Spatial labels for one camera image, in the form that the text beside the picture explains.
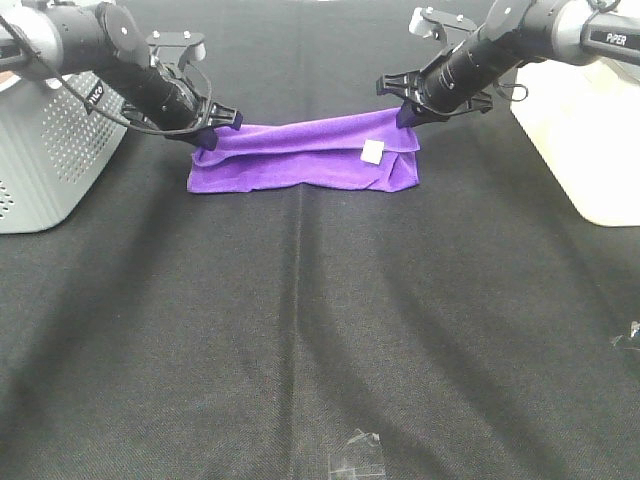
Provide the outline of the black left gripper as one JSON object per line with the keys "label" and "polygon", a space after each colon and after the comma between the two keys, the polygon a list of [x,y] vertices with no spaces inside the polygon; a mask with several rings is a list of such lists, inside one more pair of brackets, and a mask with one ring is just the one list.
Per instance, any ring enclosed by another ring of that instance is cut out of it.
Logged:
{"label": "black left gripper", "polygon": [[129,122],[129,129],[152,136],[180,141],[204,149],[215,149],[218,144],[219,129],[238,131],[243,123],[243,115],[237,109],[218,102],[197,97],[195,100],[177,100],[172,104],[176,112],[172,117],[184,125],[167,134],[168,128],[160,128],[133,104],[124,102],[122,116]]}

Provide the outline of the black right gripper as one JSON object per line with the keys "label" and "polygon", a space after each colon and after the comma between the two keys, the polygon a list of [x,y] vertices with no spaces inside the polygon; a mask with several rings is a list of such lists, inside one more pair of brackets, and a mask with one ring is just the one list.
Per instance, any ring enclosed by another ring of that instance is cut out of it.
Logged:
{"label": "black right gripper", "polygon": [[396,115],[398,128],[413,128],[422,124],[444,123],[450,117],[471,112],[488,113],[493,109],[492,96],[484,91],[463,93],[461,97],[439,90],[443,100],[428,95],[426,80],[420,72],[384,74],[376,81],[379,96],[391,94],[405,101]]}

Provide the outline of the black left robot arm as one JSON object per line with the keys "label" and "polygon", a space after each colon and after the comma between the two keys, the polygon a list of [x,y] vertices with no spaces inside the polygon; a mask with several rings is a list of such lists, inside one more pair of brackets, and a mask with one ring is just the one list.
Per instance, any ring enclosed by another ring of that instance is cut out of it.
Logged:
{"label": "black left robot arm", "polygon": [[[144,36],[114,1],[22,1],[1,15],[1,69],[56,79],[89,112],[146,135],[215,149],[219,128],[240,129],[242,114],[199,92],[187,76],[206,55],[205,37],[188,30]],[[93,73],[124,101],[118,115],[79,93],[67,76]]]}

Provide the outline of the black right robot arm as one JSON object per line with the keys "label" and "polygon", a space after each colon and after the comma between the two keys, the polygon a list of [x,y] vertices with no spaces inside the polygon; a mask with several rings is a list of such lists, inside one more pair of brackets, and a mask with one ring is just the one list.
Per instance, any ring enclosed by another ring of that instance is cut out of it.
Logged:
{"label": "black right robot arm", "polygon": [[388,140],[405,136],[410,127],[488,112],[493,104],[486,88],[529,63],[583,66],[606,57],[637,64],[639,21],[615,9],[605,1],[496,1],[475,24],[461,14],[418,7],[410,32],[439,41],[441,48],[425,67],[377,80],[377,93],[400,98],[400,109],[286,125],[272,137],[307,148]]}

